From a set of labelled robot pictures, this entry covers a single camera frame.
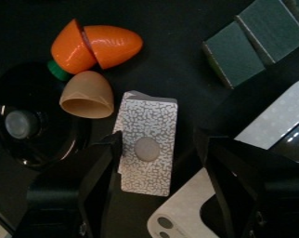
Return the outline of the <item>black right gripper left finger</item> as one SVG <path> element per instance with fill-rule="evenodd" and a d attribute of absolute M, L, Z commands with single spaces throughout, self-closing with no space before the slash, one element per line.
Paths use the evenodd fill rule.
<path fill-rule="evenodd" d="M 53 164 L 33 180 L 13 238 L 104 238 L 123 134 Z"/>

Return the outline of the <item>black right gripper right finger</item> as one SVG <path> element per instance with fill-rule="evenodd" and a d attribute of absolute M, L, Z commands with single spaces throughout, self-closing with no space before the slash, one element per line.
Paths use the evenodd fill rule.
<path fill-rule="evenodd" d="M 215 195 L 200 209 L 220 238 L 299 238 L 299 164 L 207 130 L 195 145 Z"/>

